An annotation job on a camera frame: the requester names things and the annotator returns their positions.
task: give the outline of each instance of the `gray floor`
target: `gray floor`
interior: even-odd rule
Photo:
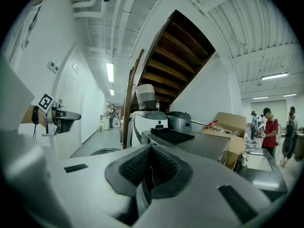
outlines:
[[[94,133],[93,136],[71,156],[71,158],[90,156],[95,151],[105,148],[122,149],[122,145],[120,144],[119,125],[115,125],[113,129]]]
[[[248,133],[249,136],[251,135],[249,128],[247,128],[246,132]],[[262,146],[261,139],[256,139],[256,141],[258,143],[258,147],[261,148]],[[276,154],[277,154],[276,164],[278,165],[284,177],[288,190],[290,191],[293,188],[295,181],[297,180],[299,171],[302,169],[303,161],[296,161],[295,156],[293,155],[291,159],[288,161],[287,165],[285,167],[282,167],[280,165],[280,162],[283,159],[283,155],[282,155],[283,142],[284,142],[284,138],[281,138],[280,144],[276,147],[278,148],[278,150],[276,150]]]

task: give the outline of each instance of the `red shirt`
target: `red shirt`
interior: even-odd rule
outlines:
[[[266,122],[266,127],[265,127],[264,133],[265,134],[269,134],[269,133],[272,133],[272,132],[277,133],[278,124],[279,123],[278,123],[277,119],[273,116],[271,120],[268,120]],[[266,146],[266,147],[269,147],[269,148],[275,148],[275,146],[276,146],[275,143],[276,143],[276,137],[275,136],[265,138],[263,140],[263,145]]]

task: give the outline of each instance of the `white ceiling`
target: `white ceiling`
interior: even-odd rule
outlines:
[[[301,80],[304,78],[302,50],[287,20],[271,0],[190,1],[202,11],[202,16],[209,19],[221,37],[237,72],[242,99],[251,100],[260,96],[277,99],[285,94],[304,92],[304,82]],[[114,23],[114,11],[119,2]],[[126,0],[108,2],[105,20],[76,19],[87,46],[86,58],[92,72],[100,87],[108,93],[109,103],[118,105],[124,103],[129,72],[133,67],[128,63],[136,39],[157,0],[134,1],[124,31],[122,50],[117,53],[125,2]],[[94,6],[75,11],[100,12],[103,4],[102,0],[97,0]],[[111,61],[114,63],[113,84],[107,80],[105,67],[106,62]],[[281,72],[290,75],[282,79],[261,81],[262,76]],[[110,88],[114,89],[115,96],[110,96]]]

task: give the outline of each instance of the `underside of staircase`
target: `underside of staircase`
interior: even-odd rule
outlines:
[[[138,86],[154,86],[161,111],[188,86],[215,52],[203,33],[184,15],[175,11],[156,40],[143,69]],[[138,111],[136,94],[131,113]]]

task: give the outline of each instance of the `person in red shirt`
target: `person in red shirt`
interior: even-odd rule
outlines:
[[[274,149],[276,147],[276,134],[278,129],[278,121],[271,114],[269,108],[265,108],[263,111],[264,117],[267,118],[266,127],[264,131],[264,140],[262,143],[262,149],[267,149],[269,153],[274,157]]]

